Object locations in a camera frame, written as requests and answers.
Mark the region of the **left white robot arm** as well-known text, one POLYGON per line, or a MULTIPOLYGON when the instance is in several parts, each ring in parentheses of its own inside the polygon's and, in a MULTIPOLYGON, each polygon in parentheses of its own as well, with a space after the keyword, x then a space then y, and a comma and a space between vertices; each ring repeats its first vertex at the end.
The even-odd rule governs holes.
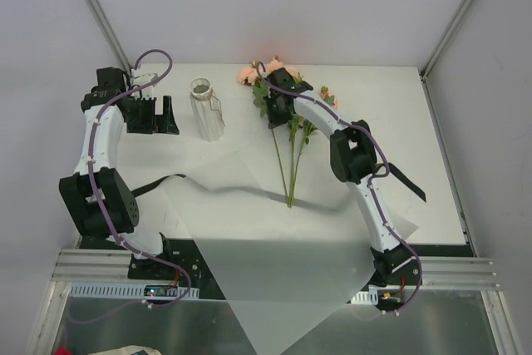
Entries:
POLYGON ((164 251, 165 237, 155 230, 138 227, 140 211, 136 198, 153 190, 152 183, 130 190, 117 170, 121 133, 178 135, 171 97, 163 97, 163 110, 155 112, 155 98, 125 96, 105 108, 111 98, 126 92, 128 78, 116 67, 96 71, 97 85, 86 94, 81 110, 86 133, 80 160, 73 175, 59 180, 59 191, 81 237, 108 239, 120 245, 125 240, 143 259, 157 279, 175 271, 175 258, 164 251))

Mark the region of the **black ribbon gold lettering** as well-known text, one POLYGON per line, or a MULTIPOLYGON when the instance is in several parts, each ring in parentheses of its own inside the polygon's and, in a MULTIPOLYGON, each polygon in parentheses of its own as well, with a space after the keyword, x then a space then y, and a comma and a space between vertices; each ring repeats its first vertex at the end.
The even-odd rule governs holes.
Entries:
MULTIPOLYGON (((425 191, 416 185, 412 180, 410 180, 398 167, 396 167, 394 164, 390 163, 390 173, 401 183, 404 184, 410 191, 412 191, 415 195, 417 195, 422 201, 426 202, 426 193, 425 191)), ((270 200, 273 200, 275 202, 284 203, 284 197, 281 196, 279 193, 275 193, 268 190, 262 190, 257 187, 249 186, 249 185, 241 185, 241 186, 225 186, 220 188, 214 188, 210 189, 204 185, 202 185, 200 182, 188 177, 184 174, 173 174, 173 175, 167 175, 159 178, 158 180, 152 181, 146 185, 142 185, 141 187, 138 187, 136 189, 133 189, 131 192, 135 197, 140 197, 142 195, 145 195, 152 190, 157 189, 160 185, 162 185, 164 182, 168 180, 173 180, 174 178, 179 178, 182 180, 185 180, 189 183, 191 183, 196 190, 203 193, 215 193, 215 194, 222 194, 222 193, 229 193, 229 192, 243 192, 248 193, 251 195, 256 195, 258 197, 264 197, 269 198, 270 200)), ((293 201, 293 205, 299 208, 303 208, 306 210, 314 210, 314 211, 327 211, 332 212, 332 207, 327 207, 323 205, 319 205, 313 202, 308 202, 301 199, 295 199, 293 201)))

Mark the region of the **pink flower bouquet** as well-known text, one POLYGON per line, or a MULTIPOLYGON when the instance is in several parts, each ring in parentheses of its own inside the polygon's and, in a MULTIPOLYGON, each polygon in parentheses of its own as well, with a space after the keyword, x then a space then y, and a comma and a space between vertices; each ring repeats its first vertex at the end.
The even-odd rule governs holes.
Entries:
POLYGON ((253 93, 253 104, 259 109, 259 116, 268 119, 268 129, 273 138, 279 172, 281 175, 283 194, 286 205, 291 208, 295 203, 295 191, 298 169, 305 147, 318 128, 306 118, 297 114, 293 107, 293 99, 275 91, 276 86, 285 91, 312 90, 313 87, 303 78, 295 67, 281 62, 274 57, 270 62, 262 64, 253 61, 243 67, 237 82, 247 86, 253 93), (285 127, 288 130, 288 146, 290 166, 284 168, 281 149, 276 130, 285 127))

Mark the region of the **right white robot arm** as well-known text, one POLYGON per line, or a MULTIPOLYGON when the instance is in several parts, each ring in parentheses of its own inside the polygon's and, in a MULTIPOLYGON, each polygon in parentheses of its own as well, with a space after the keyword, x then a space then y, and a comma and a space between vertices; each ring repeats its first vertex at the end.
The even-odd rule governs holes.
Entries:
POLYGON ((364 120, 344 120, 307 82, 295 81, 284 68, 267 76, 264 72, 260 64, 259 81, 269 89, 265 98, 269 124, 277 127, 302 117, 329 140, 331 170, 353 192, 369 232, 374 265, 369 283, 405 284, 409 274, 421 270, 420 262, 393 224, 377 181, 393 175, 423 201, 425 192, 387 160, 364 120))

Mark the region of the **white wrapping paper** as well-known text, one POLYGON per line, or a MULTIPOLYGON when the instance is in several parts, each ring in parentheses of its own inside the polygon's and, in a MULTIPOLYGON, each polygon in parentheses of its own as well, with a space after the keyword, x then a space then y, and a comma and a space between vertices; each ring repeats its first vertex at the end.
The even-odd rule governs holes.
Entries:
POLYGON ((285 204, 273 155, 234 152, 163 184, 259 354, 280 354, 371 279, 373 252, 397 245, 377 184, 342 183, 327 160, 285 204))

